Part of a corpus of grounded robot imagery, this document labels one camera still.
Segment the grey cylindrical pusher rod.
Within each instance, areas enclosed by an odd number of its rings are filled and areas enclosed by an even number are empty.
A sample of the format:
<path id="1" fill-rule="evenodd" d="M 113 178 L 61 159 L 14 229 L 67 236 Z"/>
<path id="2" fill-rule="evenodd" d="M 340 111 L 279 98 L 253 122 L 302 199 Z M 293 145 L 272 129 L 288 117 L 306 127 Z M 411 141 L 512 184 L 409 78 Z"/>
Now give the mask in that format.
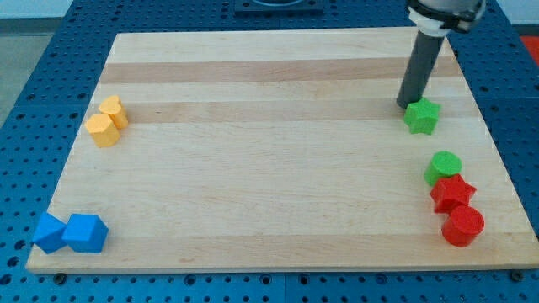
<path id="1" fill-rule="evenodd" d="M 400 108 L 406 109 L 409 104 L 423 97 L 443 41 L 443 37 L 433 37 L 418 31 L 396 100 Z"/>

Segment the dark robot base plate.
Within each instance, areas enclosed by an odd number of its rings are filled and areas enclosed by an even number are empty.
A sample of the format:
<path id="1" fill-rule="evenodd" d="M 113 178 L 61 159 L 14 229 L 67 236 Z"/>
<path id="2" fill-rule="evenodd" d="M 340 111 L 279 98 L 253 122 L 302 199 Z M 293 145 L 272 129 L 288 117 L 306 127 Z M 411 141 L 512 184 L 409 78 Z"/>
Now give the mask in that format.
<path id="1" fill-rule="evenodd" d="M 236 15 L 251 13 L 322 13 L 323 0 L 235 0 Z"/>

